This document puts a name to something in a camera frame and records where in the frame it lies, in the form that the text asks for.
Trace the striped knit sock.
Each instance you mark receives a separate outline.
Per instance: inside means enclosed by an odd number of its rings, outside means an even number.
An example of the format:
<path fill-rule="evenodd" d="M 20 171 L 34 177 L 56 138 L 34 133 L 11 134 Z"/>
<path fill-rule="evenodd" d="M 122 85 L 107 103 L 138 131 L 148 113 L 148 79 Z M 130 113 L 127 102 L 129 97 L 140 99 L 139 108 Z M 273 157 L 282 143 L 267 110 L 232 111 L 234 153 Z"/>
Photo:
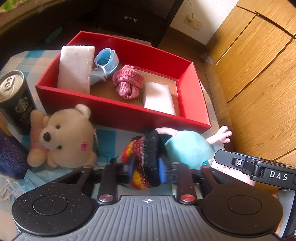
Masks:
<path fill-rule="evenodd" d="M 121 162 L 126 163 L 133 154 L 136 155 L 136 165 L 130 185 L 137 190 L 158 187 L 161 184 L 159 157 L 167 155 L 158 132 L 153 130 L 142 137 L 132 138 L 120 156 Z"/>

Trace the blue face mask on table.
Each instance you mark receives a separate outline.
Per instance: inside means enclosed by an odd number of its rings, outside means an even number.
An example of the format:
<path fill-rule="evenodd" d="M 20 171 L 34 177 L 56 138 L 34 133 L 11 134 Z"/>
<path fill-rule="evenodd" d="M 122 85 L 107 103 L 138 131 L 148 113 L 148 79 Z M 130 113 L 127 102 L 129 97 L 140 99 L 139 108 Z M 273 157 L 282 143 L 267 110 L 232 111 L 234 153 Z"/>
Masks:
<path fill-rule="evenodd" d="M 70 168 L 59 168 L 55 170 L 40 170 L 33 172 L 27 170 L 23 179 L 12 180 L 1 177 L 1 202 L 12 199 L 16 200 L 24 193 L 62 177 L 73 170 Z"/>

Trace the blue checkered tablecloth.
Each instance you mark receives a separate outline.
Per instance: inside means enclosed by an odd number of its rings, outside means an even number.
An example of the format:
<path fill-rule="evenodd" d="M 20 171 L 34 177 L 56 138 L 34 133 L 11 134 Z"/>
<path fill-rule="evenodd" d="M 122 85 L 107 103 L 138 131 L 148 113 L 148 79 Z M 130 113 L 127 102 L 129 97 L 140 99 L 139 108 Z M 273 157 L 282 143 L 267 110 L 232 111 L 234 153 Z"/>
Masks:
<path fill-rule="evenodd" d="M 34 102 L 36 107 L 44 111 L 44 108 L 41 105 L 40 99 L 37 95 L 37 91 L 35 85 L 37 81 L 42 76 L 44 71 L 47 69 L 49 64 L 53 61 L 53 59 L 60 53 L 60 50 L 34 50 L 34 51 L 24 51 L 22 53 L 16 54 L 15 56 L 10 57 L 4 67 L 1 69 L 1 76 L 5 73 L 12 70 L 20 70 L 25 74 L 26 80 L 28 81 L 30 91 L 32 92 Z M 212 102 L 210 101 L 210 96 L 204 89 L 202 85 L 202 90 L 204 97 L 206 99 L 206 104 L 208 108 L 208 112 L 210 114 L 211 125 L 212 127 L 204 132 L 202 136 L 205 138 L 212 136 L 219 129 L 219 125 L 217 122 L 217 118 L 214 113 L 214 108 Z M 29 135 L 22 136 L 19 135 L 15 129 L 9 124 L 6 124 L 6 128 L 8 129 L 13 136 L 22 143 L 24 147 L 29 149 L 30 141 Z M 140 133 L 134 133 L 129 131 L 124 131 L 115 128 L 108 128 L 105 126 L 95 126 L 98 135 L 99 142 L 99 157 L 95 164 L 95 169 L 101 169 L 106 165 L 106 162 L 113 158 L 119 156 L 125 146 L 130 142 L 130 140 L 135 136 L 140 136 Z M 212 149 L 217 151 L 219 149 L 224 149 L 224 144 L 216 143 L 212 146 Z M 62 171 L 51 171 L 50 167 L 39 167 L 35 168 L 32 172 L 37 172 L 39 175 L 41 172 L 45 173 L 45 176 L 40 176 L 42 180 L 54 180 L 57 177 L 60 177 Z M 1 175 L 1 188 L 3 185 L 7 184 L 6 180 L 14 181 L 11 178 Z M 135 190 L 128 189 L 126 187 L 119 186 L 119 193 L 127 194 L 127 193 L 137 193 Z M 151 195 L 151 194 L 172 194 L 172 186 L 162 185 L 158 188 L 146 189 L 142 190 L 141 193 L 143 195 Z M 11 196 L 9 200 L 1 202 L 1 240 L 13 240 L 17 235 L 18 231 L 14 224 L 14 221 L 11 216 L 11 207 L 15 200 L 14 196 Z"/>

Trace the red cardboard box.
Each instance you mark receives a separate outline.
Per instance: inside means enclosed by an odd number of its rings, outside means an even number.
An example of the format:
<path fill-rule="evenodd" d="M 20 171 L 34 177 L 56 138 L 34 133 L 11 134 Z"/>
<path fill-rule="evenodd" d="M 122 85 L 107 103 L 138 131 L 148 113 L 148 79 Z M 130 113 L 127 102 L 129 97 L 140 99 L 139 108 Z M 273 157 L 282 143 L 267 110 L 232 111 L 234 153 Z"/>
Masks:
<path fill-rule="evenodd" d="M 48 114 L 85 104 L 96 125 L 133 132 L 169 127 L 203 133 L 211 127 L 192 62 L 120 37 L 79 32 L 36 90 Z"/>

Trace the white foam block tall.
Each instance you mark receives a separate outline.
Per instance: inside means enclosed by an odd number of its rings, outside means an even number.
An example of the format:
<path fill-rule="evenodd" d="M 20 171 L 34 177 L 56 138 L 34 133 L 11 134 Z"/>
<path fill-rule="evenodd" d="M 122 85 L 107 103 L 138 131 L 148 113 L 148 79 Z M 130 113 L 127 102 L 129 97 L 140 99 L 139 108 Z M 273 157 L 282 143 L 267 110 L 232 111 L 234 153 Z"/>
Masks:
<path fill-rule="evenodd" d="M 57 87 L 89 94 L 94 53 L 94 46 L 63 46 L 60 54 Z"/>

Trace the beige teddy bear plush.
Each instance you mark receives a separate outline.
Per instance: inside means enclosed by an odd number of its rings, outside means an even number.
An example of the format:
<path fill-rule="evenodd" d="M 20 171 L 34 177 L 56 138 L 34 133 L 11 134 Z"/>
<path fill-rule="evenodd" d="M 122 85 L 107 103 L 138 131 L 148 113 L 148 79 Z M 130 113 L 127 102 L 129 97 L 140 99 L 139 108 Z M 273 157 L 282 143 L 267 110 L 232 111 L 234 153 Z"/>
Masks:
<path fill-rule="evenodd" d="M 95 129 L 90 116 L 91 110 L 84 104 L 62 109 L 51 116 L 33 110 L 27 163 L 31 167 L 47 163 L 52 168 L 94 165 L 97 160 Z"/>

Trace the dark wooden nightstand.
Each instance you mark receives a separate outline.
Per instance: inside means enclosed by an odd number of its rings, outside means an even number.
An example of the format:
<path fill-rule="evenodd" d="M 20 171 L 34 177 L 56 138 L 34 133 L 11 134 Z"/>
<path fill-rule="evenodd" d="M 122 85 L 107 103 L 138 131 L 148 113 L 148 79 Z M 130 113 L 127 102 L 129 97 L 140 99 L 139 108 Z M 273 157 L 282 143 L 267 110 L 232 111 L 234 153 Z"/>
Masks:
<path fill-rule="evenodd" d="M 81 30 L 113 33 L 157 47 L 183 1 L 79 1 Z"/>

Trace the wall power outlet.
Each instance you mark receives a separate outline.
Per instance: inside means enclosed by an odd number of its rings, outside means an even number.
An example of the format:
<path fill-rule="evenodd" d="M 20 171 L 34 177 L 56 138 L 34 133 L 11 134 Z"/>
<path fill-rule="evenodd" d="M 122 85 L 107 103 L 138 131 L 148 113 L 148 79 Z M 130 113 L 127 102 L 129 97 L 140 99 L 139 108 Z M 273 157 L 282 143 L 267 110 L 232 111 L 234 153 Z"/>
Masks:
<path fill-rule="evenodd" d="M 193 27 L 196 30 L 200 30 L 201 27 L 203 26 L 203 23 L 201 23 L 200 21 L 194 19 L 192 16 L 186 16 L 184 23 L 186 23 L 187 25 Z"/>

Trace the black starbucks coffee can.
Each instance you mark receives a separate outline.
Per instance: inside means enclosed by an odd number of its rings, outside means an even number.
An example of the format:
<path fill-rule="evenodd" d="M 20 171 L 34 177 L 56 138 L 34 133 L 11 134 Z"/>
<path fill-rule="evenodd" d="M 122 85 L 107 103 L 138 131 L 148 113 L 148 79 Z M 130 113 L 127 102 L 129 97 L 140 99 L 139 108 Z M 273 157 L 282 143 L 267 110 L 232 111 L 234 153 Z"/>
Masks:
<path fill-rule="evenodd" d="M 20 135 L 31 131 L 30 115 L 36 109 L 23 72 L 10 71 L 1 77 L 1 113 Z"/>

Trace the blue face mask in box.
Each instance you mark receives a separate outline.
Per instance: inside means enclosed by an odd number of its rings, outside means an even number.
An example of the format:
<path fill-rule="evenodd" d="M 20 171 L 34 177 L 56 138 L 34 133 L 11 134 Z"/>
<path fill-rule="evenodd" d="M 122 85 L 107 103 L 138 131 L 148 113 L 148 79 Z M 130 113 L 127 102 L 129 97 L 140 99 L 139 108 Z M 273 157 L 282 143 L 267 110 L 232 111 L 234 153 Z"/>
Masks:
<path fill-rule="evenodd" d="M 106 82 L 112 76 L 119 65 L 116 52 L 110 48 L 102 49 L 94 58 L 95 68 L 91 70 L 90 84 Z"/>

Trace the pink knit sock ball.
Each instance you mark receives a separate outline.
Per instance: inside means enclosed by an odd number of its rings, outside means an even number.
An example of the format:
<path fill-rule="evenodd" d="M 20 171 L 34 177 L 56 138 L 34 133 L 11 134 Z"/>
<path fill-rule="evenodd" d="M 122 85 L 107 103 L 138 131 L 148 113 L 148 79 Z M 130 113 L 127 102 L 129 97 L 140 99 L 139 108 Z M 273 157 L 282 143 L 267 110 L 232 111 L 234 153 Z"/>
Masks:
<path fill-rule="evenodd" d="M 139 96 L 144 84 L 144 76 L 137 72 L 133 66 L 125 65 L 114 73 L 113 84 L 117 93 L 124 99 L 134 99 Z"/>

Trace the pink pig plush toy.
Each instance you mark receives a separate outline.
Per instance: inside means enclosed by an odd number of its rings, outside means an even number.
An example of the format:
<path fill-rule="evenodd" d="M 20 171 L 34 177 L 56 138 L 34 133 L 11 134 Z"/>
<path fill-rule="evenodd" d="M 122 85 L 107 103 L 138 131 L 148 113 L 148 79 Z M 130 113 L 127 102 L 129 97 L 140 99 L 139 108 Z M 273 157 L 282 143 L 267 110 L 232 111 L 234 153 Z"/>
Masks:
<path fill-rule="evenodd" d="M 157 133 L 167 134 L 170 138 L 165 142 L 168 159 L 171 162 L 186 164 L 191 169 L 199 170 L 201 166 L 211 166 L 233 178 L 236 178 L 251 186 L 255 181 L 238 170 L 218 164 L 214 159 L 215 151 L 212 145 L 216 143 L 226 144 L 230 142 L 231 130 L 227 126 L 220 127 L 217 132 L 204 138 L 195 131 L 178 131 L 173 128 L 156 128 Z"/>

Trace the wooden wardrobe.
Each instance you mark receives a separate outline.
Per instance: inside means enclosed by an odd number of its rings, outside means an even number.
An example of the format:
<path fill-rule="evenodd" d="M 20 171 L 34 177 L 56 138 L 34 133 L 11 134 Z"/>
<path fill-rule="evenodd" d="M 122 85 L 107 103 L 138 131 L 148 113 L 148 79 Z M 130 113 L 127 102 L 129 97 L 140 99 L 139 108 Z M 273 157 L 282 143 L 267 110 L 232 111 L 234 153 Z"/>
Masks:
<path fill-rule="evenodd" d="M 295 1 L 239 1 L 207 48 L 226 149 L 295 164 Z"/>

